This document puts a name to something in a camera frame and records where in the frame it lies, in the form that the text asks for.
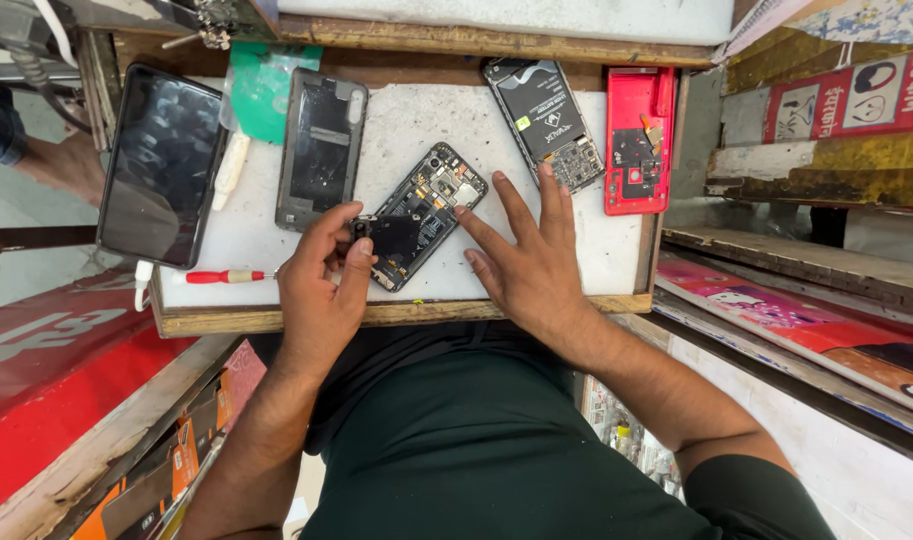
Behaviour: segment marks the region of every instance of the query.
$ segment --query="yellow sticker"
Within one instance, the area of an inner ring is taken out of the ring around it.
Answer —
[[[529,116],[528,117],[524,116],[524,117],[520,118],[516,122],[513,122],[513,125],[515,125],[517,127],[518,132],[525,130],[526,128],[529,127]]]

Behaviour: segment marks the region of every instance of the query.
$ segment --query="phone screen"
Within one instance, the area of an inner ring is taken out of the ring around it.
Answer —
[[[146,68],[127,72],[100,247],[170,266],[193,263],[219,108],[214,90]]]

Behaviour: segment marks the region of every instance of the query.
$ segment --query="red phone frame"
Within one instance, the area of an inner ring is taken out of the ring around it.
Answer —
[[[606,77],[606,175],[603,177],[603,212],[606,215],[658,214],[669,205],[669,169],[673,151],[673,116],[676,113],[676,69],[611,67]],[[663,127],[659,160],[660,180],[653,197],[626,199],[622,175],[635,168],[613,165],[613,130],[642,128],[640,114],[651,128]]]

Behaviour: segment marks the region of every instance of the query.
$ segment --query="hand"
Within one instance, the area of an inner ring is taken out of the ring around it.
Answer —
[[[322,382],[353,338],[366,310],[370,270],[377,257],[373,240],[350,247],[346,222],[362,202],[343,203],[323,214],[303,233],[296,252],[277,272],[284,335],[281,358]],[[332,273],[343,267],[339,286]]]
[[[588,317],[599,315],[585,298],[576,264],[576,232],[570,190],[558,187],[549,163],[540,163],[540,226],[520,193],[501,171],[493,187],[506,208],[517,245],[510,245],[469,209],[456,207],[460,225],[483,251],[463,255],[493,303],[520,328],[564,354],[574,333]]]

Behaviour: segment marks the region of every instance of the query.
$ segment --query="forearm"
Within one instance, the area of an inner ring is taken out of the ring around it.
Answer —
[[[603,316],[587,317],[554,349],[616,394],[675,453],[684,475],[724,453],[755,455],[791,471],[769,434],[738,403]]]
[[[180,537],[219,538],[282,527],[300,474],[306,427],[322,381],[280,351],[203,478]]]

